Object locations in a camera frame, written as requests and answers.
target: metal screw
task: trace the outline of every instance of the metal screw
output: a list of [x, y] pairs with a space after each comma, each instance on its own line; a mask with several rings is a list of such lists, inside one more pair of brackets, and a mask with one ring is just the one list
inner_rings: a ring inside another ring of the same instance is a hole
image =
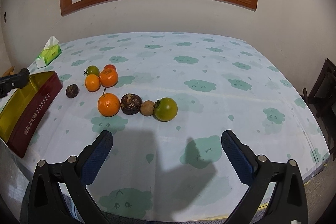
[[261, 162], [265, 162], [265, 161], [267, 161], [267, 158], [264, 155], [259, 155], [258, 160], [260, 160]]
[[42, 167], [44, 164], [45, 164], [45, 161], [44, 161], [44, 160], [40, 160], [40, 161], [37, 163], [37, 165], [38, 165], [39, 167]]
[[291, 166], [296, 166], [296, 161], [295, 160], [289, 160], [289, 164]]
[[70, 163], [73, 163], [73, 162], [75, 162], [77, 160], [77, 158], [75, 157], [75, 156], [70, 156], [69, 158], [68, 158], [68, 162], [70, 162]]

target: tomato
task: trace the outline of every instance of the tomato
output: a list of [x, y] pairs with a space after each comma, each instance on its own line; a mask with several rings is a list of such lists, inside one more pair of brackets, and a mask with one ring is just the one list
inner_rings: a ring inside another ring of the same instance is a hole
[[96, 66], [89, 66], [85, 71], [84, 75], [97, 75], [99, 76], [99, 69]]
[[104, 69], [114, 69], [115, 71], [117, 71], [116, 67], [112, 64], [108, 64], [104, 67]]
[[176, 102], [168, 97], [157, 100], [154, 106], [154, 115], [162, 122], [168, 122], [174, 119], [177, 115]]

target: wall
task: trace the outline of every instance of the wall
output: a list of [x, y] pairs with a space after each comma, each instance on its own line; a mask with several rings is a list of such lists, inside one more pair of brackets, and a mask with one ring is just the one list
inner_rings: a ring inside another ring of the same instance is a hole
[[245, 40], [299, 92], [304, 87], [310, 91], [325, 58], [336, 63], [336, 0], [258, 0], [256, 11], [215, 0], [117, 0], [64, 17], [59, 0], [1, 0], [1, 15], [5, 12], [3, 36], [18, 67], [32, 63], [51, 35], [66, 42], [133, 31], [212, 33]]
[[2, 36], [2, 28], [0, 24], [0, 77], [10, 67], [11, 67], [11, 63], [9, 62], [9, 59], [8, 59], [5, 43], [3, 41], [3, 36]]

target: red tomato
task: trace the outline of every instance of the red tomato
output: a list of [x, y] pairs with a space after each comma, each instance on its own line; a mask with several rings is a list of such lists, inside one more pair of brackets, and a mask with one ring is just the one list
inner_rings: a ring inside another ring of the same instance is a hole
[[104, 67], [104, 69], [114, 69], [115, 71], [117, 71], [116, 67], [112, 64], [108, 64]]

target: tablecloth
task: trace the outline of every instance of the tablecloth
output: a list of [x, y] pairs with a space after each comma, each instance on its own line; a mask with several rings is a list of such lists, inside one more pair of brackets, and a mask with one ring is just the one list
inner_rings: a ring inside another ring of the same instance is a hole
[[[114, 144], [88, 190], [105, 212], [155, 221], [190, 221], [229, 215], [243, 197], [242, 184], [222, 151], [231, 129], [256, 155], [298, 162], [303, 178], [328, 157], [313, 114], [288, 80], [248, 43], [219, 35], [183, 32], [120, 33], [60, 45], [49, 66], [63, 89], [40, 122], [26, 156], [32, 172], [39, 160], [63, 162], [78, 155], [106, 129]], [[103, 117], [84, 70], [114, 64], [118, 83], [106, 92], [143, 101], [171, 97], [178, 114], [159, 122], [140, 113]], [[77, 84], [74, 99], [65, 95]], [[9, 96], [0, 101], [0, 110]], [[273, 187], [263, 202], [269, 200]]]

